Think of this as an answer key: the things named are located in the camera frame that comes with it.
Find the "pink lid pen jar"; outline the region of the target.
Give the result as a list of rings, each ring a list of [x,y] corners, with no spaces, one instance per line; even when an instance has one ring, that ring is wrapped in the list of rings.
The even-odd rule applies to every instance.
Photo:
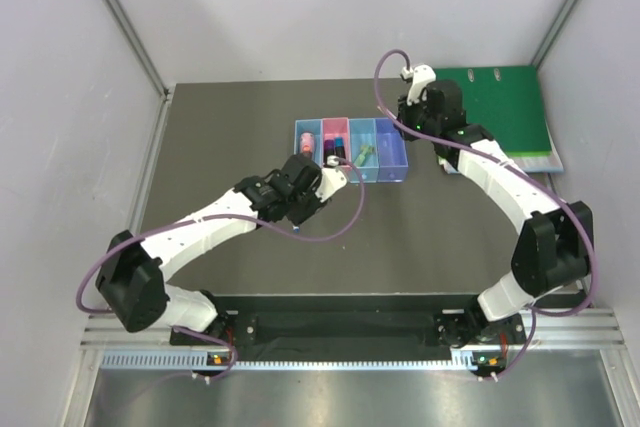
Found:
[[[312,158],[315,150],[315,136],[311,132],[303,132],[299,137],[299,152]]]

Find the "purple-blue plastic bin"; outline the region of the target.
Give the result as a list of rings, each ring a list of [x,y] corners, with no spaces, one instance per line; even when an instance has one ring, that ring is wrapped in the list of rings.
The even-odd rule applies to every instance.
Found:
[[[388,118],[376,118],[376,142],[379,183],[403,182],[408,174],[408,157],[405,142],[393,122]]]

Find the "purple cap black highlighter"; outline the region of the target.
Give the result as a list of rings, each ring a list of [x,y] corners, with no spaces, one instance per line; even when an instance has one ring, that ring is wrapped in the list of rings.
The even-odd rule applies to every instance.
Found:
[[[335,155],[335,142],[333,139],[324,141],[324,162],[327,163],[331,156]]]

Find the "blue cap black highlighter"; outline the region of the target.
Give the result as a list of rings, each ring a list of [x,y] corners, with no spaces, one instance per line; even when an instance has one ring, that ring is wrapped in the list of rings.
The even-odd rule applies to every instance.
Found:
[[[341,159],[347,159],[345,142],[343,137],[336,137],[334,139],[334,155]]]

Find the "sky blue plastic bin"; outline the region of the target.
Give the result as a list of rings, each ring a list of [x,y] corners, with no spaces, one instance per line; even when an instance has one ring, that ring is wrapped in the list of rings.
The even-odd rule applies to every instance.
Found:
[[[300,141],[301,136],[305,133],[312,134],[314,136],[314,146],[312,149],[313,160],[318,164],[323,164],[323,124],[321,119],[298,119],[294,123],[293,127],[293,153],[298,154],[301,152]]]

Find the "green glitter glue tube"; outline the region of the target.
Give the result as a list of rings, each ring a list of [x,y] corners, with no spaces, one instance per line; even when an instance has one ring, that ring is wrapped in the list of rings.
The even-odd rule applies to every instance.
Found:
[[[368,144],[363,144],[360,147],[360,151],[358,153],[358,155],[356,156],[355,160],[353,161],[354,165],[356,167],[362,167],[368,157],[374,152],[374,147],[372,145],[368,145]]]

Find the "light blue plastic bin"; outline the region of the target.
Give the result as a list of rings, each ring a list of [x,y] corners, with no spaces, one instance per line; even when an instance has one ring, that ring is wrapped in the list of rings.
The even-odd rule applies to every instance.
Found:
[[[349,128],[352,163],[363,144],[374,147],[374,152],[368,157],[366,163],[362,167],[357,167],[357,169],[365,183],[375,183],[379,174],[375,120],[373,118],[350,119]]]

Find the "pink plastic bin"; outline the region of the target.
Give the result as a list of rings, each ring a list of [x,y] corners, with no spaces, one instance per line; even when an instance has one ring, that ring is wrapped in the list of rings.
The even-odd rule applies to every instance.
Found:
[[[324,141],[327,139],[335,139],[336,137],[343,137],[345,142],[345,149],[348,158],[346,160],[351,159],[351,148],[350,148],[350,128],[349,128],[349,120],[346,117],[334,117],[334,118],[325,118],[322,120],[323,124],[323,136]],[[323,166],[327,167],[328,162],[324,162],[324,141],[323,141]]]

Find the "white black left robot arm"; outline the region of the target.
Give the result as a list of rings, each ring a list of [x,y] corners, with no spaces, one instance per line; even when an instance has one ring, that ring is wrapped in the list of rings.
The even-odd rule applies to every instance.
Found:
[[[183,267],[218,245],[252,232],[262,223],[288,219],[298,226],[344,188],[338,167],[320,167],[302,154],[265,177],[239,181],[219,199],[173,224],[171,231],[142,241],[125,231],[111,244],[122,249],[100,268],[96,287],[124,329],[183,327],[205,343],[226,334],[227,321],[212,294],[170,285]]]

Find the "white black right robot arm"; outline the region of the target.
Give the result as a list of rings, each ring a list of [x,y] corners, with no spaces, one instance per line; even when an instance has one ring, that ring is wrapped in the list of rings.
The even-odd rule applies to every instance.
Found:
[[[593,215],[582,202],[544,193],[487,129],[469,123],[456,82],[413,78],[409,84],[398,100],[402,137],[429,136],[436,154],[477,185],[518,234],[509,272],[464,308],[450,337],[455,347],[487,343],[520,309],[590,274]]]

